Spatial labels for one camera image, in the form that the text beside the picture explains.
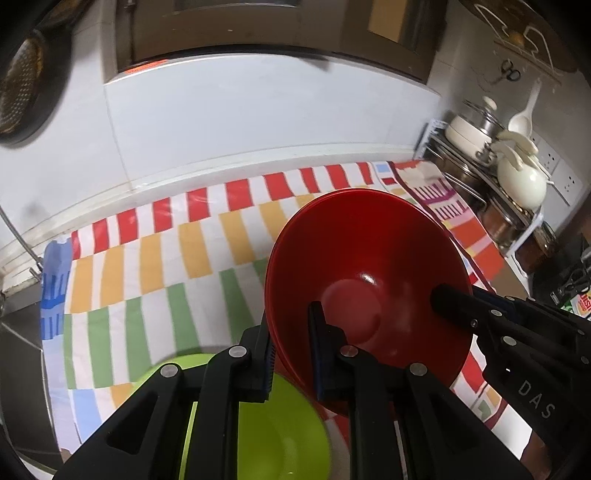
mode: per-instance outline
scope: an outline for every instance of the silver screw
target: silver screw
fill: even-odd
[[[423,364],[420,364],[418,362],[411,364],[409,370],[416,377],[422,377],[424,374],[427,373],[427,367],[425,367]]]
[[[173,364],[164,365],[160,369],[160,375],[164,378],[171,378],[174,377],[178,373],[178,367]]]
[[[234,345],[232,348],[230,348],[230,350],[228,350],[230,356],[234,358],[243,357],[246,355],[246,352],[246,348],[244,348],[242,345]]]
[[[517,345],[517,342],[515,341],[515,339],[513,337],[504,336],[503,341],[509,346]]]
[[[355,347],[353,345],[343,345],[340,348],[340,354],[343,356],[353,357],[353,356],[357,355],[358,353],[359,353],[359,350],[357,350],[357,347]]]

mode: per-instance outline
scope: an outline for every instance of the colorful tablecloth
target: colorful tablecloth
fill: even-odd
[[[151,366],[220,351],[258,324],[267,259],[282,227],[313,198],[349,187],[385,190],[425,210],[450,232],[472,283],[489,288],[486,279],[503,260],[427,162],[300,168],[183,192],[102,219],[46,252],[47,311],[61,310],[45,314],[41,329],[63,456],[128,398],[132,382]],[[59,261],[48,264],[50,251]],[[473,342],[453,391],[493,427],[505,404],[483,380],[484,365]],[[346,421],[323,416],[332,478],[348,478]]]

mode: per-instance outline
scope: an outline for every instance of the electrical outlet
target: electrical outlet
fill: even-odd
[[[561,160],[560,156],[551,146],[548,145],[546,140],[544,140],[535,132],[531,136],[531,139],[538,146],[538,160],[540,161],[540,164],[552,175],[556,169],[556,166],[558,165],[558,162]]]
[[[583,190],[583,182],[564,160],[558,162],[552,174],[552,181],[560,196],[565,199],[566,203],[573,206]]]

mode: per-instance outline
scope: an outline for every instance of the white wall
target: white wall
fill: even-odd
[[[498,105],[499,119],[506,125],[513,114],[525,108],[534,80],[540,75],[532,66],[494,44],[494,33],[458,0],[450,0],[447,30],[436,55],[427,85],[441,94],[440,116],[458,111],[463,99],[482,103],[487,95]],[[490,86],[503,60],[511,59],[522,72],[518,82]],[[574,170],[586,186],[576,202],[568,205],[550,188],[545,202],[546,217],[559,229],[574,214],[591,184],[591,87],[580,72],[564,74],[562,86],[542,77],[543,87],[534,109],[534,131]]]
[[[70,79],[41,131],[0,147],[0,205],[40,252],[109,208],[155,200],[173,178],[187,188],[263,161],[409,158],[436,114],[425,86],[331,59],[197,57],[108,82],[114,6],[97,0],[76,27]],[[21,253],[0,222],[0,276],[24,265]]]

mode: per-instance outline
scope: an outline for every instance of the white ladle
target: white ladle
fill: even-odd
[[[530,98],[527,100],[525,110],[516,113],[509,120],[509,126],[507,130],[511,132],[517,132],[521,135],[525,135],[527,138],[531,138],[531,134],[534,131],[534,124],[531,120],[531,114],[534,111],[535,103],[538,100],[538,95],[542,88],[542,80],[537,79],[534,82],[534,86],[531,88]]]

